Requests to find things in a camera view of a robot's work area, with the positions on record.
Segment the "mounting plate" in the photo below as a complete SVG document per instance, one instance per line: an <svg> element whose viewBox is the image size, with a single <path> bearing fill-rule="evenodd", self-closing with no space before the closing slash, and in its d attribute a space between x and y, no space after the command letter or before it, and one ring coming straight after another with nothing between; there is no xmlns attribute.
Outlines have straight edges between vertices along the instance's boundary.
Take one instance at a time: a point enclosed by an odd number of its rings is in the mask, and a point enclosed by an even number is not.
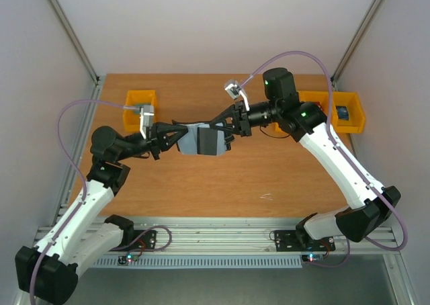
<svg viewBox="0 0 430 305"><path fill-rule="evenodd" d="M134 229L133 240L142 232L143 230ZM155 243L157 242L157 232L155 230L148 231L143 236L141 236L140 240L145 244L145 249L152 250L155 248ZM140 242L136 241L133 245L129 246L128 248L124 248L121 251L130 251L133 249L140 249L140 248L141 248Z"/></svg>
<svg viewBox="0 0 430 305"><path fill-rule="evenodd" d="M309 243L306 250L303 250L296 238L295 230L275 230L271 232L271 239L275 241L276 251L327 251L327 248L318 240L313 240ZM329 247L330 252L336 250L335 242L332 237L322 238Z"/></svg>

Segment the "silver rod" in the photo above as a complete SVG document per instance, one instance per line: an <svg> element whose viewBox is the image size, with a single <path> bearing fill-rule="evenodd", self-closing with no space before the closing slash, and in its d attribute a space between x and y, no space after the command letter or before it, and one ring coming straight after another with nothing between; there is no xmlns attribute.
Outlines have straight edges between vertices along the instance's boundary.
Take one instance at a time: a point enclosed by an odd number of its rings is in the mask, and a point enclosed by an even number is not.
<svg viewBox="0 0 430 305"><path fill-rule="evenodd" d="M417 297L401 255L384 255L384 262L397 304L417 305Z"/></svg>
<svg viewBox="0 0 430 305"><path fill-rule="evenodd" d="M364 35L366 34L367 30L370 27L370 24L372 24L377 12L381 8L381 5L383 4L384 0L373 0L370 4L370 7L367 11L367 13L364 15L364 18L360 22L360 25L355 32L354 37L352 38L351 43L349 43L347 50L345 54L343 55L341 62L337 66L335 73L332 77L332 80L338 81L345 70L345 67L347 66L348 62L351 60L351 57L357 50L361 40L363 39Z"/></svg>
<svg viewBox="0 0 430 305"><path fill-rule="evenodd" d="M95 72L93 65L88 59L88 56L85 54L85 51L78 40L78 37L76 36L75 32L72 29L72 25L70 24L69 20L67 19L66 14L62 10L60 3L58 0L48 0L49 4L51 5L51 8L55 12L58 20L60 21L62 27L64 28L67 36L69 37L70 41L72 42L73 46L75 47L75 50L78 52L79 57L81 58L83 64L88 70L89 75L94 81L94 84L97 84L98 76Z"/></svg>

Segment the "black cable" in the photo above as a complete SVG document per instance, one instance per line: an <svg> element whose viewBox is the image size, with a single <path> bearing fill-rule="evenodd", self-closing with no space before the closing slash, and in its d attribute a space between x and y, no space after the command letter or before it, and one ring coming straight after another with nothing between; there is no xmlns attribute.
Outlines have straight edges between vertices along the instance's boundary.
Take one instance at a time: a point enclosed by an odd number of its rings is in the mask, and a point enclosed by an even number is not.
<svg viewBox="0 0 430 305"><path fill-rule="evenodd" d="M268 133L263 131L262 126L260 126L260 132L262 132L264 135L266 135L268 137L276 138L276 139L283 139L283 138L288 138L291 136L291 135L287 135L287 136L282 136L282 137L276 137L276 136L269 135Z"/></svg>
<svg viewBox="0 0 430 305"><path fill-rule="evenodd" d="M138 156L133 156L135 159L148 159L151 156L151 154L149 152L146 152L142 155L138 155Z"/></svg>
<svg viewBox="0 0 430 305"><path fill-rule="evenodd" d="M272 234L273 232L275 232L275 230L272 230L272 231L269 233L269 239L270 239L270 240L272 240L272 241L276 241L275 239L272 239L272 238L271 238L271 234Z"/></svg>

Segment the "blue object in bin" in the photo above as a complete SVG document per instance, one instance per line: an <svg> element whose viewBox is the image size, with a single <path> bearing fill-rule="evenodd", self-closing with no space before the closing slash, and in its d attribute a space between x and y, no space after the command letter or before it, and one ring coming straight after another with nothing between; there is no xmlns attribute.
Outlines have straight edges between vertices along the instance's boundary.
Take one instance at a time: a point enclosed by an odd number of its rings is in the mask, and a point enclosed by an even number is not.
<svg viewBox="0 0 430 305"><path fill-rule="evenodd" d="M348 108L344 105L337 105L336 110L340 120L349 120Z"/></svg>

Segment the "metal bracket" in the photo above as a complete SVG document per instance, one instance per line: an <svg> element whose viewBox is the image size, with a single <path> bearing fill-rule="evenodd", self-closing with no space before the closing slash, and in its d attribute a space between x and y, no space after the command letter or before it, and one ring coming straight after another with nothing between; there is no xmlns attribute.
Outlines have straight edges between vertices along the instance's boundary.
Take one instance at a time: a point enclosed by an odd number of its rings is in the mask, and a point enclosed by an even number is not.
<svg viewBox="0 0 430 305"><path fill-rule="evenodd" d="M137 238L138 235L140 235L142 232L143 230L134 230L132 240ZM141 240L145 244L144 246L145 249L153 250L155 248L155 243L157 242L157 232L155 230L148 231L143 236L141 236L139 240ZM129 246L128 248L124 248L121 251L130 251L130 250L141 249L141 248L142 246L140 242L136 241L133 245Z"/></svg>
<svg viewBox="0 0 430 305"><path fill-rule="evenodd" d="M276 245L276 251L277 252L288 252L288 251L306 251L310 253L315 252L325 252L327 251L327 247L324 246L320 241L310 241L307 246L307 250L303 250L300 246L300 242L296 238L296 231L295 230L275 230L273 232L274 241ZM322 238L322 241L329 246L329 251L335 251L335 240L333 237L327 237Z"/></svg>
<svg viewBox="0 0 430 305"><path fill-rule="evenodd" d="M247 112L249 111L248 95L245 92L245 89L241 87L241 84L238 81L228 80L224 85L224 90L231 96L233 100L236 100L241 96L243 98L246 111Z"/></svg>
<svg viewBox="0 0 430 305"><path fill-rule="evenodd" d="M140 107L140 133L146 139L146 129L154 124L154 106L143 105Z"/></svg>
<svg viewBox="0 0 430 305"><path fill-rule="evenodd" d="M65 213L67 205L63 204L58 220ZM134 222L135 230L144 230L157 224L170 228L173 242L162 253L163 255L279 255L269 237L275 230L294 230L301 218L191 218L191 217L127 217ZM104 223L105 217L97 217L88 228L84 239L97 231ZM51 227L39 228L36 241L43 238ZM396 247L397 243L391 228L379 227L370 238ZM163 246L168 241L168 234L157 229L157 245ZM336 251L331 255L346 253L346 240L335 236ZM384 255L391 253L374 246L368 241L351 243L352 255ZM301 251L291 251L291 255L301 255Z"/></svg>

